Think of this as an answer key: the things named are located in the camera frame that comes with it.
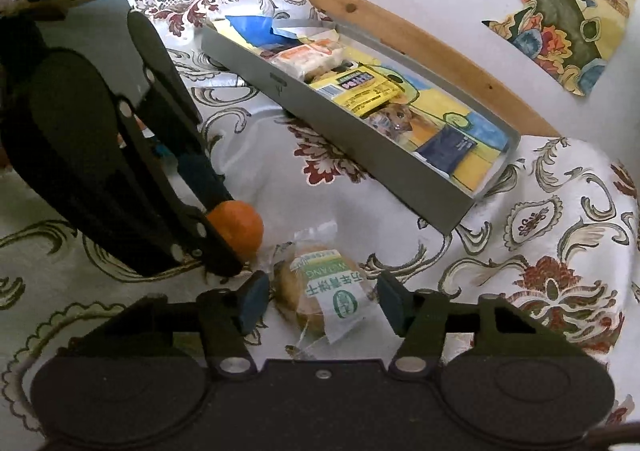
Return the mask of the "orange tangerine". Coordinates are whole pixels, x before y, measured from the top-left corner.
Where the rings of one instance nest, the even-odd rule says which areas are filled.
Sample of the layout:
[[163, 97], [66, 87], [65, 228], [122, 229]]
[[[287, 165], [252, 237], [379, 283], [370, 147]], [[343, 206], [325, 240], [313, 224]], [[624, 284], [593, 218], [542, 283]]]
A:
[[252, 205], [237, 200], [224, 201], [205, 217], [242, 263], [257, 255], [265, 228]]

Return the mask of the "packaged round biscuit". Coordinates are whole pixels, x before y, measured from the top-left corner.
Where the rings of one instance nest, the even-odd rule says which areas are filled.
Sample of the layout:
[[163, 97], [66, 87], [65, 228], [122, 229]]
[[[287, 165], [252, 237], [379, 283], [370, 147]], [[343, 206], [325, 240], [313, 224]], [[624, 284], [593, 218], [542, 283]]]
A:
[[336, 223], [297, 231], [271, 253], [271, 294], [282, 317], [297, 327], [290, 355], [333, 346], [380, 313], [374, 285], [336, 242]]

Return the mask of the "blue plastic wrapper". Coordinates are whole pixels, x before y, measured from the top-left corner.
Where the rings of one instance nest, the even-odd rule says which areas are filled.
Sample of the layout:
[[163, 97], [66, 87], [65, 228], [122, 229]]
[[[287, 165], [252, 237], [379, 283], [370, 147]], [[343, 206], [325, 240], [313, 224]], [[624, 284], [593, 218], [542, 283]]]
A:
[[272, 18], [267, 16], [227, 16], [226, 19], [248, 44], [255, 47], [294, 47], [295, 38], [272, 32]]

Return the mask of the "orange white snack pack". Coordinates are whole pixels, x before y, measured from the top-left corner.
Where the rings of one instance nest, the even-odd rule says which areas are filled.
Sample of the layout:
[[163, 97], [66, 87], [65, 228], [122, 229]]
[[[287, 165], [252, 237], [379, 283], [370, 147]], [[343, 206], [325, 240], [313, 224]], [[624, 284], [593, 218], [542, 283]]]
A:
[[299, 81], [307, 81], [338, 67], [344, 60], [339, 42], [319, 40], [279, 52], [271, 64]]

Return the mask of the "grey tray with painted bottom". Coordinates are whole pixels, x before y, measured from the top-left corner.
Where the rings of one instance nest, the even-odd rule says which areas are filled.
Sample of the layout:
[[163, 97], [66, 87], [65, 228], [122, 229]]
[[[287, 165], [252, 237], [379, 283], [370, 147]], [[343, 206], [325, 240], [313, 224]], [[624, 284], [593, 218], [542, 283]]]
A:
[[228, 17], [203, 32], [202, 47], [442, 233], [495, 185], [520, 141], [463, 90], [342, 24], [279, 30]]

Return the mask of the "dark blue snack packet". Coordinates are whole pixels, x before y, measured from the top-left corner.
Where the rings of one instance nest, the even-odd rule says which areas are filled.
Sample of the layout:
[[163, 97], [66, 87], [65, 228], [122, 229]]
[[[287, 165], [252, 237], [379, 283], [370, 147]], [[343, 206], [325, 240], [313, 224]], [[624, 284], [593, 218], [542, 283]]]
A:
[[450, 175], [476, 146], [477, 142], [472, 138], [446, 125], [417, 148], [416, 154], [439, 171]]

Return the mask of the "yellow snack box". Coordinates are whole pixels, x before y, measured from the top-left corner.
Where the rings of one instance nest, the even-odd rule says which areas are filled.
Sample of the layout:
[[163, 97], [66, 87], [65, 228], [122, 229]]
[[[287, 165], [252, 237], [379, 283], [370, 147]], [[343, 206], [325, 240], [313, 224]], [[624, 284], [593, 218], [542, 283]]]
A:
[[402, 88], [375, 70], [360, 66], [314, 81], [310, 87], [358, 118], [399, 96]]

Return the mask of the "brown nut snack packet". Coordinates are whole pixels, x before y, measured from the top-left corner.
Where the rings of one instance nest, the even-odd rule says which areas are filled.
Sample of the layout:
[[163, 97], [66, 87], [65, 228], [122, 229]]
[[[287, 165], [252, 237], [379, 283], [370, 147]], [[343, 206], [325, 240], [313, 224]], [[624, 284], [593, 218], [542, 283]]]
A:
[[413, 113], [405, 104], [387, 104], [370, 113], [365, 119], [368, 125], [384, 136], [396, 140], [412, 130]]

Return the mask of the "wooden bed frame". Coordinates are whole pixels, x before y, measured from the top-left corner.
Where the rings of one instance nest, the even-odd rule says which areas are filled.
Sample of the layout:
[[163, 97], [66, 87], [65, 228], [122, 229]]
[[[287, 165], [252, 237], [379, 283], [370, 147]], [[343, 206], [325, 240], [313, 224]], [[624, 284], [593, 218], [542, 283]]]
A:
[[370, 0], [311, 0], [335, 19], [356, 26], [383, 45], [408, 56], [446, 82], [480, 101], [498, 118], [523, 135], [558, 137], [559, 132], [461, 52]]

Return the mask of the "landscape painting on wall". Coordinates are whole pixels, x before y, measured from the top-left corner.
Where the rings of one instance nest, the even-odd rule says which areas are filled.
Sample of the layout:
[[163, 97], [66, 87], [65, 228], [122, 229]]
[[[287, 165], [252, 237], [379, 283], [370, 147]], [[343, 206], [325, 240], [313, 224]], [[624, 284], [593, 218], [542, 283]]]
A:
[[623, 41], [636, 0], [521, 0], [492, 32], [567, 92], [587, 97]]

